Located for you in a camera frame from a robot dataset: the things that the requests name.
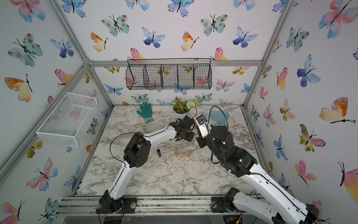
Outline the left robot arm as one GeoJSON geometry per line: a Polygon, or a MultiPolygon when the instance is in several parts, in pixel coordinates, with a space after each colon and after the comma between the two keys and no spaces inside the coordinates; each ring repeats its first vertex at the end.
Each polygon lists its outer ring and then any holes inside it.
{"type": "Polygon", "coordinates": [[[150,150],[168,140],[177,139],[191,142],[193,138],[194,132],[174,125],[169,125],[152,133],[135,133],[124,150],[123,165],[120,171],[97,204],[96,214],[134,212],[130,205],[126,205],[124,200],[125,190],[134,171],[147,162],[150,150]]]}

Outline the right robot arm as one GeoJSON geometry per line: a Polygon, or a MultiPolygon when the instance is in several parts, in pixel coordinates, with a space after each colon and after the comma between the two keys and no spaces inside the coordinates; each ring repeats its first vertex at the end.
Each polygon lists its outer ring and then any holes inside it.
{"type": "Polygon", "coordinates": [[[214,203],[212,211],[244,211],[269,224],[314,224],[319,210],[304,204],[278,184],[246,150],[237,147],[226,126],[198,125],[200,147],[207,146],[218,163],[229,173],[242,179],[264,197],[266,202],[231,188],[223,202],[214,203]]]}

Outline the artificial flower plant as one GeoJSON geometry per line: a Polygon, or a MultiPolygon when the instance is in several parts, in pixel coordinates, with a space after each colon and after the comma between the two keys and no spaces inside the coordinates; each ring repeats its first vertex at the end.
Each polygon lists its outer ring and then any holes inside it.
{"type": "Polygon", "coordinates": [[[181,98],[176,97],[172,101],[172,107],[175,113],[178,114],[185,114],[187,113],[191,108],[200,106],[198,99],[193,99],[190,101],[184,101],[181,98]]]}

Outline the teal hand-shaped silicone mat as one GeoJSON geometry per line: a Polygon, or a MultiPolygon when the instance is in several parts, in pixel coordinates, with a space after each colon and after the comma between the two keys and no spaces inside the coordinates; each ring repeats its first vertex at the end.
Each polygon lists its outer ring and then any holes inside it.
{"type": "Polygon", "coordinates": [[[150,103],[143,102],[139,106],[140,109],[137,110],[137,114],[144,120],[144,122],[147,124],[154,121],[152,105],[150,103]]]}

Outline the light blue handled dish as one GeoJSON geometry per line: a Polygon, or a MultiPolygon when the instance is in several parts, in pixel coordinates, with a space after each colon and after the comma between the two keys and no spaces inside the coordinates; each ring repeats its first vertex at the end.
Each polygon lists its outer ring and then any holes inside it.
{"type": "Polygon", "coordinates": [[[221,126],[226,126],[227,120],[229,119],[229,113],[227,111],[213,111],[211,112],[210,117],[215,123],[218,123],[221,126]]]}

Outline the white mesh wall basket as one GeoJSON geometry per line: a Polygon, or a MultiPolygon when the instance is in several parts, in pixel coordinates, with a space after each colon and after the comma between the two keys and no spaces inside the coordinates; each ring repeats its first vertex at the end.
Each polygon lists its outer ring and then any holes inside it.
{"type": "Polygon", "coordinates": [[[39,126],[37,137],[45,144],[79,147],[97,105],[97,98],[67,92],[39,126]]]}

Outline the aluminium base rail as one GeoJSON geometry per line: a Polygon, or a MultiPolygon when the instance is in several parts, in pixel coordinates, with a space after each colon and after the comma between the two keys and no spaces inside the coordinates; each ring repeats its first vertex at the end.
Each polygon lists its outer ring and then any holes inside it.
{"type": "Polygon", "coordinates": [[[161,216],[161,215],[235,215],[224,208],[223,195],[126,196],[124,212],[110,213],[100,204],[100,197],[65,197],[57,216],[161,216]]]}

